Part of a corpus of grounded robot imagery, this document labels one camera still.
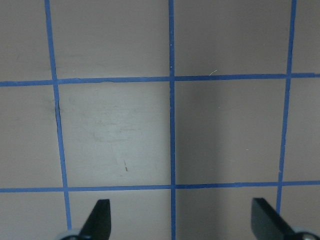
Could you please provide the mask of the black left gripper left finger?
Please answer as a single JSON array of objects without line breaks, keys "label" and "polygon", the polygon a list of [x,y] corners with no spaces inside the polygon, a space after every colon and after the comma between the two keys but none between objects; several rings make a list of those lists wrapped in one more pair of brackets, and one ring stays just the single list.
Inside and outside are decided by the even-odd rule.
[{"label": "black left gripper left finger", "polygon": [[99,199],[79,232],[81,240],[108,240],[111,235],[109,199]]}]

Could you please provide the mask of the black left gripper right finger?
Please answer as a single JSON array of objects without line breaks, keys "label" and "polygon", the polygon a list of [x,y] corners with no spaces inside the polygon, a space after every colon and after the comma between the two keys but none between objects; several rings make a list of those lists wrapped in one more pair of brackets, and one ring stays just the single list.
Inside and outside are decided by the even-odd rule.
[{"label": "black left gripper right finger", "polygon": [[251,231],[256,240],[294,240],[296,234],[264,198],[251,201]]}]

